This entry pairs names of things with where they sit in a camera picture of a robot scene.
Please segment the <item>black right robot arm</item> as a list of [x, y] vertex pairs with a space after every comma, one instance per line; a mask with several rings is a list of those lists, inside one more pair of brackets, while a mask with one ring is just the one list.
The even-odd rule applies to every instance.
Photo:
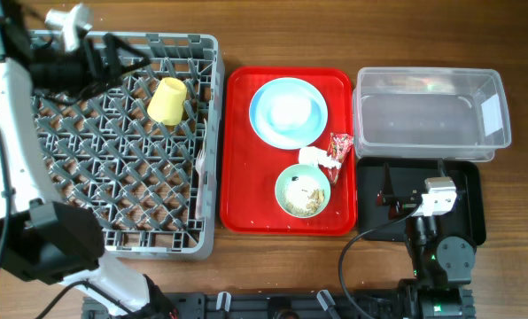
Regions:
[[424, 181], [425, 190], [407, 196], [395, 194], [390, 167], [384, 165], [377, 204], [389, 208], [392, 222], [404, 221], [405, 244], [414, 278], [402, 279], [398, 298], [405, 318], [474, 318], [471, 283], [476, 246], [461, 235], [444, 235], [438, 218], [450, 213], [458, 192], [444, 170]]

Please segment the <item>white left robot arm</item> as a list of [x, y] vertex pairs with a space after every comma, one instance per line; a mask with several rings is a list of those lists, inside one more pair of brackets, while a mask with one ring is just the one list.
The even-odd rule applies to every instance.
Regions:
[[0, 1], [0, 272], [18, 279], [73, 288], [118, 318], [176, 318], [172, 301], [146, 275], [126, 267], [105, 249], [89, 209], [71, 206], [56, 189], [43, 161], [32, 102], [75, 105], [119, 85], [128, 73], [113, 34], [97, 50], [88, 38], [90, 9], [50, 11], [50, 33], [32, 43], [27, 7]]

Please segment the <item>yellow plastic cup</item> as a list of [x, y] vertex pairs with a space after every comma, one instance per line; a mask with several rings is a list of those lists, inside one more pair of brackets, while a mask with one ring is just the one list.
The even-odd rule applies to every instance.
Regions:
[[148, 115], [165, 126], [179, 124], [187, 94], [187, 87], [181, 80], [174, 77], [161, 79], [148, 105]]

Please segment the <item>green bowl with rice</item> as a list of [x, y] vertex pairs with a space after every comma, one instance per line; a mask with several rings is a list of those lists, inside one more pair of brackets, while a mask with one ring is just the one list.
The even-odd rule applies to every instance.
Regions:
[[316, 217], [329, 204], [330, 195], [330, 182], [318, 167], [295, 164], [276, 179], [276, 202], [292, 217]]

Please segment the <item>light blue plate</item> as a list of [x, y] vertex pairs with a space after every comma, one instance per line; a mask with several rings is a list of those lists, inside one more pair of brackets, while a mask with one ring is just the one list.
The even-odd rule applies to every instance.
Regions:
[[[312, 111], [303, 126], [279, 131], [270, 124], [270, 98], [290, 93], [309, 97]], [[249, 122], [253, 131], [263, 142], [278, 149], [295, 150], [312, 144], [325, 130], [327, 120], [328, 107], [322, 93], [311, 83], [293, 77], [266, 82], [254, 93], [249, 104]]]

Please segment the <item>pale blue bowl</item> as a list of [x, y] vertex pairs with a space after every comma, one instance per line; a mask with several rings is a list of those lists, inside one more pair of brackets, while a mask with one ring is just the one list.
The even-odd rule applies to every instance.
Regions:
[[309, 97], [300, 94], [279, 94], [270, 98], [269, 119], [279, 131], [293, 130], [303, 126], [312, 111]]

